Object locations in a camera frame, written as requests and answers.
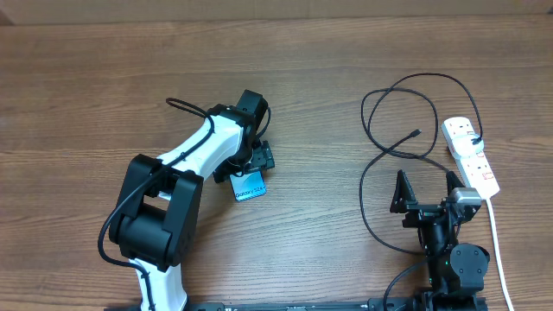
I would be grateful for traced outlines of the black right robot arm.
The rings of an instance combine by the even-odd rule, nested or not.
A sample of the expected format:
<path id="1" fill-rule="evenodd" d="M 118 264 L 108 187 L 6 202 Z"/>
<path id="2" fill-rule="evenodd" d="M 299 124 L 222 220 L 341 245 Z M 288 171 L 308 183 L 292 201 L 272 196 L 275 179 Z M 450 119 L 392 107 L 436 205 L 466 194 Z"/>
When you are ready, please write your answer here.
<path id="1" fill-rule="evenodd" d="M 390 211 L 404 215 L 403 227 L 416 228 L 424 259 L 396 276 L 382 299 L 384 310 L 486 310 L 477 293 L 484 288 L 489 252 L 476 244 L 461 243 L 456 228 L 472 220 L 482 199 L 453 172 L 446 173 L 448 195 L 438 204 L 420 204 L 407 174 L 397 172 Z M 390 298 L 393 286 L 404 276 L 426 266 L 429 284 L 411 297 Z"/>

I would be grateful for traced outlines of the blue Galaxy smartphone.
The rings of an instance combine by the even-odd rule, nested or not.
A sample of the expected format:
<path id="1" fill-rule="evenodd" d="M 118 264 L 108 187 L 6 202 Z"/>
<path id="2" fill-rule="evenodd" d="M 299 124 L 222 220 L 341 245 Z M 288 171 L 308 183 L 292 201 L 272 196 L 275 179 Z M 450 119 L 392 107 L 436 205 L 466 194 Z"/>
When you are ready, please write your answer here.
<path id="1" fill-rule="evenodd" d="M 255 172 L 244 176 L 231 176 L 232 190 L 235 200 L 245 201 L 250 200 L 267 193 L 261 172 Z"/>

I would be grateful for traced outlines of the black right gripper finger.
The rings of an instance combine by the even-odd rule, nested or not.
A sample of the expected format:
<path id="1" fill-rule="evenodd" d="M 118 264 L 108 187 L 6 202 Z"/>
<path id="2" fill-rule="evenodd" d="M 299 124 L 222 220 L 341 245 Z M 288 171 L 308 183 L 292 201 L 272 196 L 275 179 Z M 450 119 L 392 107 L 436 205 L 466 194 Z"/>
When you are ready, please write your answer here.
<path id="1" fill-rule="evenodd" d="M 407 174 L 403 170 L 397 171 L 395 192 L 392 197 L 390 212 L 407 213 L 417 205 L 417 199 L 409 182 Z"/>
<path id="2" fill-rule="evenodd" d="M 458 178 L 454 171 L 446 173 L 447 191 L 451 194 L 458 187 L 465 187 L 464 183 Z"/>

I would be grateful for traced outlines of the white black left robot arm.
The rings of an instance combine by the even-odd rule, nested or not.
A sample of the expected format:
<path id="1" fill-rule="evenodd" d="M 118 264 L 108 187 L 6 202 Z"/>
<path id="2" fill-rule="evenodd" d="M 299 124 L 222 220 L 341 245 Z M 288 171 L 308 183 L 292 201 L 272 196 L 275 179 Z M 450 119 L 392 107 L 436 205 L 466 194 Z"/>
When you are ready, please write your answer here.
<path id="1" fill-rule="evenodd" d="M 186 309 L 181 263 L 194 241 L 204 182 L 230 181 L 236 200 L 248 200 L 265 194 L 263 173 L 275 166 L 262 138 L 271 110 L 261 94 L 246 90 L 236 105 L 208 110 L 178 98 L 166 102 L 202 117 L 203 125 L 167 153 L 130 161 L 98 237 L 107 263 L 137 273 L 142 300 L 136 310 Z"/>

